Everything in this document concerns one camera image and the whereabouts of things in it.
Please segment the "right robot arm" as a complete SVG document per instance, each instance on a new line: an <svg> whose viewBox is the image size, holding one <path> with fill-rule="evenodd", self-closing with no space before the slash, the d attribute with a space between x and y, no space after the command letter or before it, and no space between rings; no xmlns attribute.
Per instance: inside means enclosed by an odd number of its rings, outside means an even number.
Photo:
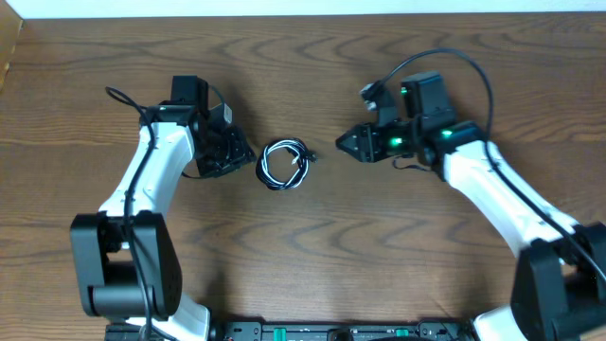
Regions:
<svg viewBox="0 0 606 341"><path fill-rule="evenodd" d="M407 117L380 81L360 95L377 118L336 139L360 162L415 157L467 197L517 259L508 305L477 316L476 340L577 340L605 324L605 226L550 205L473 121L460 121L436 71L401 81Z"/></svg>

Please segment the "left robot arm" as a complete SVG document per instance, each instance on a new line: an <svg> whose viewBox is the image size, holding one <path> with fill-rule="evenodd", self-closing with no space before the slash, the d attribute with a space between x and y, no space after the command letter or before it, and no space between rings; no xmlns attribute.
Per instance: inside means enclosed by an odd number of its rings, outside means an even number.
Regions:
<svg viewBox="0 0 606 341"><path fill-rule="evenodd" d="M98 212L70 226L84 312L111 324L120 340L207 340L211 314L183 291L183 275L166 224L179 180L190 162L197 179L219 178L256 156L225 102L210 106L214 87L197 76L175 76L167 100L141 106L114 87L111 98L139 118L134 157Z"/></svg>

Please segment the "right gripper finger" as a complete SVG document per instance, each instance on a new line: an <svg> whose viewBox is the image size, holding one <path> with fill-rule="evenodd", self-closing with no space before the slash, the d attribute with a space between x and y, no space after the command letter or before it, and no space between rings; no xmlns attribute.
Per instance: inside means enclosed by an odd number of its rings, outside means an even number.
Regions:
<svg viewBox="0 0 606 341"><path fill-rule="evenodd" d="M335 140L335 146L338 150L340 150L344 153L347 153L348 155L352 156L354 159L356 159L358 161L362 160L362 154L359 150L357 140L339 142L338 138Z"/></svg>
<svg viewBox="0 0 606 341"><path fill-rule="evenodd" d="M357 140L364 131L365 131L364 125L354 125L352 128L347 130L343 135L341 135L338 138L338 141L346 142L346 141Z"/></svg>

